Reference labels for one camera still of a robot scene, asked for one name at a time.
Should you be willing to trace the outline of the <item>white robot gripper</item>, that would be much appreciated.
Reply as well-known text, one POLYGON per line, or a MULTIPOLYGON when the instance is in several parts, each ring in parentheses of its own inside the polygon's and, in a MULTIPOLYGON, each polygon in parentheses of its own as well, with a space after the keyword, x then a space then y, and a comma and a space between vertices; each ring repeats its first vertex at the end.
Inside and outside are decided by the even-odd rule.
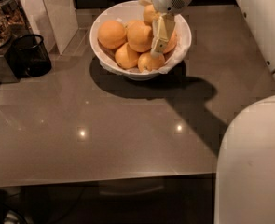
POLYGON ((158 57, 166 49, 175 28, 174 16, 180 14, 192 0, 138 0, 142 6, 153 4, 156 11, 164 13, 153 19, 151 55, 158 57))

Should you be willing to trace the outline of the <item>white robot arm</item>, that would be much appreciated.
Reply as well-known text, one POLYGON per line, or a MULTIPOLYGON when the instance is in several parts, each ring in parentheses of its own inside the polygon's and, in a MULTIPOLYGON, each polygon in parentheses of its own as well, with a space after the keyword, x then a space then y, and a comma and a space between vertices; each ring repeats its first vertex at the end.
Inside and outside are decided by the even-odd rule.
MULTIPOLYGON (((236 0, 275 80, 275 0, 236 0)), ((275 224, 275 95, 227 128, 215 180, 214 224, 275 224)))

